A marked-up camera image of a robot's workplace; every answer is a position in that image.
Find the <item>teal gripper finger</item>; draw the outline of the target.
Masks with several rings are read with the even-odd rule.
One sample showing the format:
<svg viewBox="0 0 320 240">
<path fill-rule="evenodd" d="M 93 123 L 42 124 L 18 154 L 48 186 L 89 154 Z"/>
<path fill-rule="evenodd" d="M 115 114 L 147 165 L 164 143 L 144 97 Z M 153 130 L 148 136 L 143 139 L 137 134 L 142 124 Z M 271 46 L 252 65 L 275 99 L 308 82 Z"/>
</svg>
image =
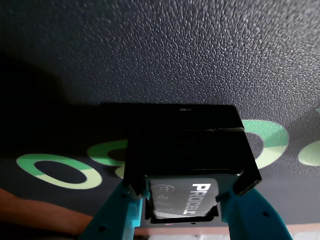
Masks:
<svg viewBox="0 0 320 240">
<path fill-rule="evenodd" d="M 255 189 L 236 195 L 232 188 L 216 196 L 221 220 L 228 225 L 232 240 L 291 240 L 281 216 Z"/>
<path fill-rule="evenodd" d="M 93 217 L 81 240 L 132 240 L 141 225 L 145 181 L 121 182 Z"/>
</svg>

